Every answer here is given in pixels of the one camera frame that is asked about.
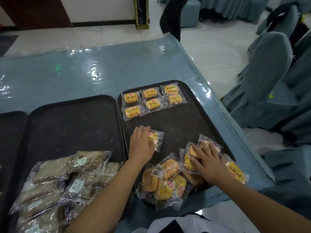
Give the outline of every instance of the red door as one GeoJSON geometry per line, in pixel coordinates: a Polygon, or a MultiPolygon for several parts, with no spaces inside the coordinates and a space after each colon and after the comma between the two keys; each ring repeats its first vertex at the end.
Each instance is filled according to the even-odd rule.
{"type": "Polygon", "coordinates": [[[0,0],[20,30],[72,27],[61,0],[0,0]]]}

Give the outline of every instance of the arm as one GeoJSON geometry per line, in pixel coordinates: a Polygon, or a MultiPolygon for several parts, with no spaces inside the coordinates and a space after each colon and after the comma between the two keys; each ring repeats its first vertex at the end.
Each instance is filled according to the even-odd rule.
{"type": "Polygon", "coordinates": [[[150,127],[136,127],[131,139],[129,159],[111,182],[95,197],[66,229],[66,233],[108,233],[119,222],[134,182],[154,153],[154,143],[148,142],[150,127]]]}
{"type": "Polygon", "coordinates": [[[215,147],[211,144],[209,147],[204,143],[202,145],[203,151],[197,146],[193,148],[203,165],[192,159],[194,166],[208,183],[225,192],[261,233],[310,232],[311,221],[228,175],[215,147]]]}

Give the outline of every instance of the clear plastic table cover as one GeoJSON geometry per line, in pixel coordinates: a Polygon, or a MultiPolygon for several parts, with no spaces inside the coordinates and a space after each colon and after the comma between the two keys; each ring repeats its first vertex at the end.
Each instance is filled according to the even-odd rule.
{"type": "MultiPolygon", "coordinates": [[[[270,169],[172,36],[25,57],[2,57],[0,70],[0,113],[30,113],[45,104],[101,94],[117,99],[129,88],[181,80],[203,106],[240,168],[250,175],[247,185],[256,190],[274,185],[270,169]]],[[[182,216],[228,199],[219,188],[212,187],[195,197],[189,196],[177,213],[171,208],[155,212],[153,207],[133,197],[129,217],[119,223],[117,232],[148,227],[156,218],[182,216]]]]}

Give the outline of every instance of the white tile floor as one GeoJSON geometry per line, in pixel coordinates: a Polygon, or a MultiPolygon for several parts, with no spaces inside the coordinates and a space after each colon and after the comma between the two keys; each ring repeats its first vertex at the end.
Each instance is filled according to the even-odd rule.
{"type": "MultiPolygon", "coordinates": [[[[150,29],[136,30],[134,25],[98,26],[84,28],[44,29],[10,32],[20,35],[6,57],[106,46],[118,43],[151,40],[163,37],[159,19],[164,4],[149,0],[150,29]]],[[[259,24],[266,18],[262,14],[259,24]]],[[[236,75],[248,63],[247,48],[256,38],[258,25],[241,20],[226,23],[199,23],[196,28],[184,28],[181,43],[204,78],[220,98],[237,82],[236,75]]],[[[250,143],[259,154],[284,149],[282,138],[262,129],[244,129],[250,143]]],[[[208,219],[229,225],[237,232],[258,232],[243,212],[232,202],[217,204],[202,211],[208,219]]]]}

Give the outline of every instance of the forearm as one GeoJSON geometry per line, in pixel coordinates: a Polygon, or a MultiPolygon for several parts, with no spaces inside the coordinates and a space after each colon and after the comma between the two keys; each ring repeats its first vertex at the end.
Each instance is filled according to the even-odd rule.
{"type": "Polygon", "coordinates": [[[111,232],[119,222],[141,168],[126,161],[111,182],[70,224],[66,233],[111,232]]]}
{"type": "Polygon", "coordinates": [[[218,184],[261,233],[310,232],[311,221],[231,177],[218,184]]]}

